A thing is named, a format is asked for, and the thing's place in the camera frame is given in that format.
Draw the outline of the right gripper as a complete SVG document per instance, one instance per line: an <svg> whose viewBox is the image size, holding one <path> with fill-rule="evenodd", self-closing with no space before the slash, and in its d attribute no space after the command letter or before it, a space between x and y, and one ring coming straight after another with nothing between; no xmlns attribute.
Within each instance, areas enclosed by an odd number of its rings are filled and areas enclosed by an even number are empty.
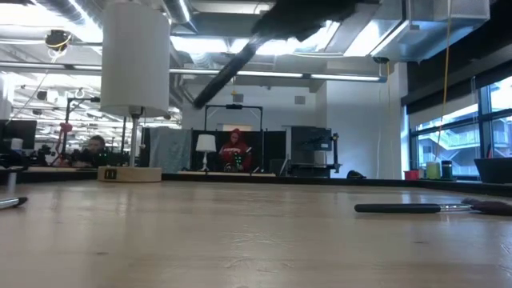
<svg viewBox="0 0 512 288"><path fill-rule="evenodd" d="M320 20L314 18L315 0L277 0L253 25L252 35L267 38L296 38L304 41L326 26L327 21L343 22L351 16L358 0L317 0Z"/></svg>

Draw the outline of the fan makeup brush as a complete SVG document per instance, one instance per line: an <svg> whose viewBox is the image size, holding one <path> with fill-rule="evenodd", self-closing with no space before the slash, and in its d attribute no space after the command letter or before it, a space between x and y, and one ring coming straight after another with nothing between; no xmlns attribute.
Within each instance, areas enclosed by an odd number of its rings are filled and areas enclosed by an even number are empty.
<svg viewBox="0 0 512 288"><path fill-rule="evenodd" d="M253 36L233 58L220 69L218 74L204 87L193 101L195 109L202 109L224 86L256 55L257 50L269 39L261 35Z"/></svg>

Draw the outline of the maroon powder makeup brush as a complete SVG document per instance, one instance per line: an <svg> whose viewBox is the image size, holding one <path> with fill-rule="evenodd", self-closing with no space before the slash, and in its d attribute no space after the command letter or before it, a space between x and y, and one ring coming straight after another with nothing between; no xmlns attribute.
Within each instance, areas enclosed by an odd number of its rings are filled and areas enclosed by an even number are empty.
<svg viewBox="0 0 512 288"><path fill-rule="evenodd" d="M476 212L480 214L512 217L512 204L498 201L481 201L465 198L460 203L387 203L357 204L358 213L373 214L437 214L451 212Z"/></svg>

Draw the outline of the long ceiling light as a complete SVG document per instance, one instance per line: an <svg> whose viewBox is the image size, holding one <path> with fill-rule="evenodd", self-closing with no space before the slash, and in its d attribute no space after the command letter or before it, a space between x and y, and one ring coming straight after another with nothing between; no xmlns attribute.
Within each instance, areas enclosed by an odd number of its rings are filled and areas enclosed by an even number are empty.
<svg viewBox="0 0 512 288"><path fill-rule="evenodd" d="M79 74L79 75L100 75L102 66L83 65L70 63L52 62L13 62L0 61L0 71L43 73L51 74ZM167 68L166 72L176 75L194 76L215 76L219 70L188 69L188 68ZM240 70L236 77L260 77L260 78L290 78L301 80L322 80L340 82L386 82L388 77L384 75L360 75L360 74L317 74L277 71Z"/></svg>

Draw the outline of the black equipment cart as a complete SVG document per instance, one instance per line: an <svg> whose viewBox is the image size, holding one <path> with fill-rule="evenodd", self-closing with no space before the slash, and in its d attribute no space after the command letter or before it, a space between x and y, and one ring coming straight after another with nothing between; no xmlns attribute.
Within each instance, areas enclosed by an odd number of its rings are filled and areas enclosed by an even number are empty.
<svg viewBox="0 0 512 288"><path fill-rule="evenodd" d="M339 173L338 133L330 128L292 126L287 159L289 176L296 178L330 178Z"/></svg>

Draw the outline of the black partition panel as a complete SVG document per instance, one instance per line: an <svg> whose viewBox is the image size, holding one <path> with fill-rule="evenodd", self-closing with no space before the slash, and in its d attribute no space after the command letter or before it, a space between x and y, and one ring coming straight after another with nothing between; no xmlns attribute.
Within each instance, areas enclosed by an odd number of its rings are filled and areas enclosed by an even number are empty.
<svg viewBox="0 0 512 288"><path fill-rule="evenodd" d="M207 167L215 172L223 172L228 162L233 162L231 155L221 156L220 149L230 142L230 131L193 130L190 152L190 169L202 168L203 152L196 151L198 137L201 134L215 136L216 151L207 154ZM250 149L249 156L242 156L244 172L269 172L272 160L284 160L286 157L285 131L248 131L241 132L242 143Z"/></svg>

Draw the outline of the person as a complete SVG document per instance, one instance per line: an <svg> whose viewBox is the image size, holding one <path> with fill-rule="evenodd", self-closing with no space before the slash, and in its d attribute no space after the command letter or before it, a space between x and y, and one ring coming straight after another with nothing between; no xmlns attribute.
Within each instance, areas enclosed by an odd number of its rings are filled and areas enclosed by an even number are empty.
<svg viewBox="0 0 512 288"><path fill-rule="evenodd" d="M102 136L95 135L88 141L87 147L73 162L74 167L98 168L107 165L106 142Z"/></svg>
<svg viewBox="0 0 512 288"><path fill-rule="evenodd" d="M224 171L247 173L252 162L252 148L248 146L239 129L230 132L229 140L221 147L219 156Z"/></svg>

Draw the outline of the small white table lamp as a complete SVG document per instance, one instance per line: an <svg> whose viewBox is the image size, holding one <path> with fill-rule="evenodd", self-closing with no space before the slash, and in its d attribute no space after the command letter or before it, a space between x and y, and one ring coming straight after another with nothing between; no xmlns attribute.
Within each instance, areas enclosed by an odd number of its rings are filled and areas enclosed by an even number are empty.
<svg viewBox="0 0 512 288"><path fill-rule="evenodd" d="M208 154L216 152L216 137L212 134L200 134L196 143L196 151L202 153L202 168L200 171L207 172L209 169Z"/></svg>

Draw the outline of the white shade wooden-base lamp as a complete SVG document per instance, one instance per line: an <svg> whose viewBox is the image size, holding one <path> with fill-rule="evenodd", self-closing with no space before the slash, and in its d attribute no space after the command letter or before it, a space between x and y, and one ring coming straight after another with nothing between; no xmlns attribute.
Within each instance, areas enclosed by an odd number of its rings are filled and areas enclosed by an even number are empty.
<svg viewBox="0 0 512 288"><path fill-rule="evenodd" d="M102 182L160 182L160 168L137 167L141 118L167 114L170 93L170 24L159 11L132 2L104 10L100 111L132 120L127 166L101 166Z"/></svg>

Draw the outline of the grey-green cloth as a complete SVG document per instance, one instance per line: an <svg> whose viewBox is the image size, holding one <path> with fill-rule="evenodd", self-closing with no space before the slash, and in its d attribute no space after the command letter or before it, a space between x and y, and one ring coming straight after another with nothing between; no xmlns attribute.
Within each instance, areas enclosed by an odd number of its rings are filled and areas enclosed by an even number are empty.
<svg viewBox="0 0 512 288"><path fill-rule="evenodd" d="M160 167L164 174L176 174L190 167L191 130L160 126L150 128L149 132L149 167Z"/></svg>

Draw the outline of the black laptop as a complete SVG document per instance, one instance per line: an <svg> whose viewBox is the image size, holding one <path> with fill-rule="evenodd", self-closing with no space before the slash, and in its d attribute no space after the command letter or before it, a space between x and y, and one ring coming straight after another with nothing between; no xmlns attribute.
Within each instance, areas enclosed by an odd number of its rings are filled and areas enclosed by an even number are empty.
<svg viewBox="0 0 512 288"><path fill-rule="evenodd" d="M512 184L512 158L476 158L474 162L482 182Z"/></svg>

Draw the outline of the black monitor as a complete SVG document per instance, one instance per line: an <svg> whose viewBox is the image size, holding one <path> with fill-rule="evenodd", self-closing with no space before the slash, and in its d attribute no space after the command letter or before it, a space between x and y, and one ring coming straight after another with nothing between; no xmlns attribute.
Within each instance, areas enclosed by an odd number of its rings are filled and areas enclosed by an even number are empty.
<svg viewBox="0 0 512 288"><path fill-rule="evenodd" d="M35 120L0 120L0 139L22 140L24 150L32 150L35 143L37 122Z"/></svg>

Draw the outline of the silver pen at left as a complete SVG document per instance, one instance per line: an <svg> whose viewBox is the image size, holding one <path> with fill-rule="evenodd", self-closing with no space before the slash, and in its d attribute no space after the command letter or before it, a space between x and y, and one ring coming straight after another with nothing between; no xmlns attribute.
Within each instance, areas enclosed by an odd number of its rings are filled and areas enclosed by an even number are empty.
<svg viewBox="0 0 512 288"><path fill-rule="evenodd" d="M27 197L0 198L0 210L20 207L27 201Z"/></svg>

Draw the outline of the black gantry frame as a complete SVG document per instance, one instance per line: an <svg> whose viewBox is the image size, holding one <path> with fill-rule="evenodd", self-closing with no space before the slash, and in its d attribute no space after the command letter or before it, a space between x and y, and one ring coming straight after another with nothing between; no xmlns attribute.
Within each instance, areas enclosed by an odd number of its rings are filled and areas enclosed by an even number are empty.
<svg viewBox="0 0 512 288"><path fill-rule="evenodd" d="M265 165L265 159L264 159L264 156L265 156L265 151L264 151L264 140L265 140L265 131L262 127L262 124L263 124L263 107L262 106L244 106L244 105L241 105L241 104L226 104L226 105L211 105L211 104L207 104L205 106L205 110L204 110L204 130L208 130L207 129L207 123L208 123L208 119L210 116L212 116L214 113L212 114L208 114L208 109L209 108L225 108L227 110L244 110L244 109L248 109L248 110L251 110L252 109L256 109L256 110L259 110L260 112L260 116L258 117L259 119L259 138L260 138L260 164L259 164L259 169L261 172L264 171L264 165Z"/></svg>

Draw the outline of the silver ceiling duct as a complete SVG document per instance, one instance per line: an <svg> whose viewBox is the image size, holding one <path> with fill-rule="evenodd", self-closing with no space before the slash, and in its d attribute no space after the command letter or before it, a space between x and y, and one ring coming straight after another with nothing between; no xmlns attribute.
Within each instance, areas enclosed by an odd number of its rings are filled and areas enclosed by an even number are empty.
<svg viewBox="0 0 512 288"><path fill-rule="evenodd" d="M405 19L370 55L395 62L421 62L488 20L490 0L406 0Z"/></svg>

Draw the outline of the grey metal post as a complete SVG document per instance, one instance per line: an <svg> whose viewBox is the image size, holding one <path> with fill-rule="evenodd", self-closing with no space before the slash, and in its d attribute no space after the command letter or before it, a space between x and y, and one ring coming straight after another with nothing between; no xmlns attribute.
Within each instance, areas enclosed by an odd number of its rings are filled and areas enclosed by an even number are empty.
<svg viewBox="0 0 512 288"><path fill-rule="evenodd" d="M6 186L6 192L9 196L14 195L16 190L17 174L18 172L16 170L9 170Z"/></svg>

